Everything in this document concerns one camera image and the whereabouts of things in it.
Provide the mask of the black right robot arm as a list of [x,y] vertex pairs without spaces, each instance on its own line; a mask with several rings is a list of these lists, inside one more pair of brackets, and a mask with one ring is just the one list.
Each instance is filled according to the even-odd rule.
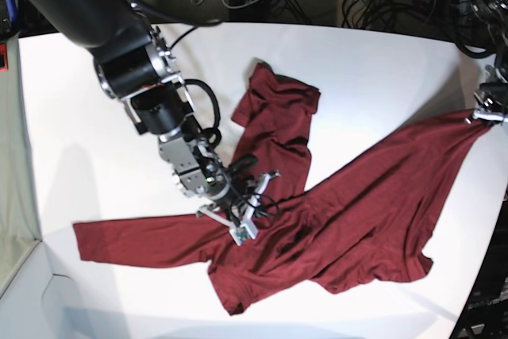
[[255,219],[278,211],[265,193],[277,171],[243,179],[252,154],[225,166],[216,148],[221,114],[212,89],[184,79],[161,31],[160,12],[140,0],[29,0],[60,33],[93,57],[102,91],[120,102],[139,134],[158,139],[160,157],[188,196],[207,199],[198,213],[238,241],[257,235]]

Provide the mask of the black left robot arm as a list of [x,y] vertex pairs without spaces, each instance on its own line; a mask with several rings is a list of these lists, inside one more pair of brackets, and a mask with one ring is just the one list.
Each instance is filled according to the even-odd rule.
[[489,48],[473,52],[463,44],[457,48],[466,56],[480,60],[494,56],[494,64],[487,70],[487,80],[474,93],[476,108],[466,122],[485,121],[488,124],[507,123],[507,0],[469,0],[473,14],[492,35]]

